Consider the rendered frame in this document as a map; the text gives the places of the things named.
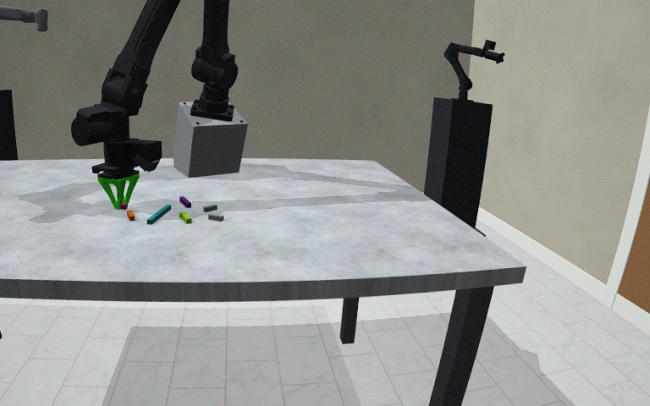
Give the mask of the lime green bar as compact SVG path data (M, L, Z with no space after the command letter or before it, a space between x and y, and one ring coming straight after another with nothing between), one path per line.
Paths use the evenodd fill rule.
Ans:
M186 224L191 223L191 218L184 211L180 211L179 216L186 222Z

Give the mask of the turquoise rod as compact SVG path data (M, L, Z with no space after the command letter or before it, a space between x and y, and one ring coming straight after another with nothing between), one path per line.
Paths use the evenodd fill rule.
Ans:
M152 225L154 222L156 222L158 219L160 219L170 210L171 210L171 205L165 205L165 207L163 207L161 210L159 210L158 212L156 212L154 215L152 215L147 219L147 224Z

